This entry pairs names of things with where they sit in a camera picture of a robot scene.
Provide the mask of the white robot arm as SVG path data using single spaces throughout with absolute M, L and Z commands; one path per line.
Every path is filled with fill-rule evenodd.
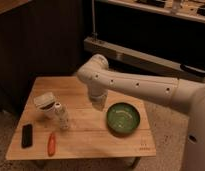
M 108 60 L 101 54 L 83 64 L 77 77 L 87 86 L 91 102 L 101 101 L 108 90 L 113 90 L 187 114 L 181 171 L 205 171 L 205 83 L 110 71 Z

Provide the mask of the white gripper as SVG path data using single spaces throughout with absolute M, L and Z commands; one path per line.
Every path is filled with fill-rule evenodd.
M 89 89 L 88 98 L 92 106 L 99 111 L 102 111 L 105 107 L 108 91 L 105 89 Z

